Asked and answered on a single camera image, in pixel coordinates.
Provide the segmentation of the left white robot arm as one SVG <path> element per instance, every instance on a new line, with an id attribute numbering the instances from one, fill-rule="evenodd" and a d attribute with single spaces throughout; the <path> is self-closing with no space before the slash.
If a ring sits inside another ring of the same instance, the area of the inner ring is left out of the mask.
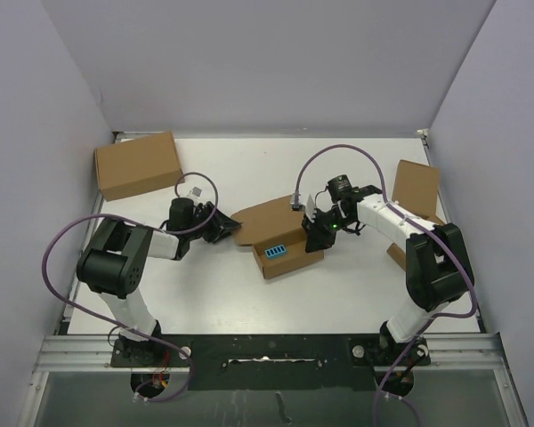
<path id="1" fill-rule="evenodd" d="M 160 324 L 139 289 L 146 261 L 178 262 L 189 252 L 192 241 L 216 244 L 240 227 L 240 222 L 213 203 L 196 203 L 187 197 L 171 202 L 162 231 L 105 218 L 77 263 L 77 278 L 98 294 L 115 320 L 123 324 L 118 334 L 123 348 L 144 366 L 151 366 L 161 359 L 164 347 L 159 340 Z"/>

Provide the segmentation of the blue plastic rack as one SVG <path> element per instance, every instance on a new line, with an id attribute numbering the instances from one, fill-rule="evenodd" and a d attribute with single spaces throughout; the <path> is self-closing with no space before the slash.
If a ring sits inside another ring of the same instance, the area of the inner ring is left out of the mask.
<path id="1" fill-rule="evenodd" d="M 263 253 L 268 260 L 274 260 L 285 256 L 287 248 L 284 245 L 276 245 L 265 249 Z"/>

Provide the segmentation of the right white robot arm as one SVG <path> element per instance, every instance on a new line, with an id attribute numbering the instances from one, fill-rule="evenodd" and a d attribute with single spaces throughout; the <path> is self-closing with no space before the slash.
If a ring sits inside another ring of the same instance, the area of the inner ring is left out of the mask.
<path id="1" fill-rule="evenodd" d="M 380 328 L 379 356 L 395 364 L 407 357 L 409 342 L 462 295 L 473 290 L 473 275 L 462 233 L 453 223 L 425 220 L 402 208 L 374 185 L 353 187 L 345 175 L 328 181 L 332 202 L 327 211 L 309 196 L 303 210 L 305 251 L 331 248 L 336 233 L 360 234 L 370 227 L 389 238 L 405 256 L 405 287 L 408 297 L 401 308 Z"/>

